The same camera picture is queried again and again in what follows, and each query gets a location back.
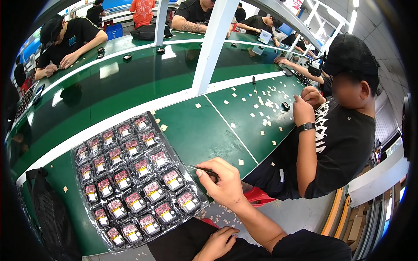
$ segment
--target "orange t-shirt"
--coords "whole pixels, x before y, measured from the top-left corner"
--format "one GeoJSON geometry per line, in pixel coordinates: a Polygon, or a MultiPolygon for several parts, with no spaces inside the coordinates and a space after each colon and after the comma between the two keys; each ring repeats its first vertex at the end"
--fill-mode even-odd
{"type": "Polygon", "coordinates": [[[149,25],[154,17],[152,9],[155,7],[155,0],[133,0],[129,9],[133,14],[135,29],[141,25],[149,25]]]}

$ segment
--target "ear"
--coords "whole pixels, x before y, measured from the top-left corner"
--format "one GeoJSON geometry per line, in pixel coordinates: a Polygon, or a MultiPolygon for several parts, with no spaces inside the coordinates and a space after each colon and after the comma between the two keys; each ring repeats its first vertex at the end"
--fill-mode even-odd
{"type": "Polygon", "coordinates": [[[366,81],[361,81],[360,82],[360,98],[362,100],[365,100],[371,95],[372,95],[372,92],[370,90],[369,84],[366,81]]]}

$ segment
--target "floor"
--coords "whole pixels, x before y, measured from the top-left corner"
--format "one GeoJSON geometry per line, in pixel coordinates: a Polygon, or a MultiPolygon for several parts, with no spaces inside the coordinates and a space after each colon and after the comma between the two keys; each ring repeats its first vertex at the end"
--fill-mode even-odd
{"type": "MultiPolygon", "coordinates": [[[[320,233],[326,222],[328,213],[334,201],[335,193],[312,200],[298,199],[273,201],[258,209],[273,221],[277,222],[286,233],[294,233],[300,229],[307,229],[320,233]]],[[[229,209],[216,202],[201,211],[197,218],[210,218],[219,227],[232,226],[241,230],[239,237],[249,243],[256,244],[238,217],[229,209]]],[[[83,261],[154,261],[147,246],[131,249],[119,254],[105,253],[84,257],[83,261]]]]}

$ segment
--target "red stool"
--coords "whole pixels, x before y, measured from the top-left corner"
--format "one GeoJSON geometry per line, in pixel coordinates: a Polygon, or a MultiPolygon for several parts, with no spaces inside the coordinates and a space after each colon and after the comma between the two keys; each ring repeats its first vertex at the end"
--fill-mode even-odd
{"type": "Polygon", "coordinates": [[[249,192],[244,193],[244,196],[248,199],[248,201],[255,202],[260,201],[259,204],[253,204],[254,207],[258,208],[264,206],[264,204],[275,201],[275,198],[270,198],[266,192],[262,191],[258,187],[253,187],[249,192]]]}
{"type": "Polygon", "coordinates": [[[213,221],[211,219],[209,219],[209,218],[202,218],[201,220],[203,222],[208,223],[209,225],[212,225],[212,226],[214,226],[214,227],[216,227],[216,228],[219,229],[219,227],[215,223],[213,223],[213,221]]]}
{"type": "Polygon", "coordinates": [[[103,23],[103,31],[106,32],[106,26],[113,25],[113,20],[107,21],[103,23]]]}

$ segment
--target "black cap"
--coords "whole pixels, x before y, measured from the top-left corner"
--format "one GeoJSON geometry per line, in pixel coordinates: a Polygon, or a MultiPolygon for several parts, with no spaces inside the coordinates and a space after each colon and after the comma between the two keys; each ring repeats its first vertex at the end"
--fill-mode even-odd
{"type": "Polygon", "coordinates": [[[360,38],[345,33],[332,41],[323,70],[333,76],[345,70],[377,76],[379,63],[360,38]]]}
{"type": "Polygon", "coordinates": [[[44,45],[44,48],[47,48],[51,43],[53,44],[58,38],[62,29],[62,20],[64,20],[64,17],[54,15],[48,22],[43,24],[39,40],[44,45]]]}

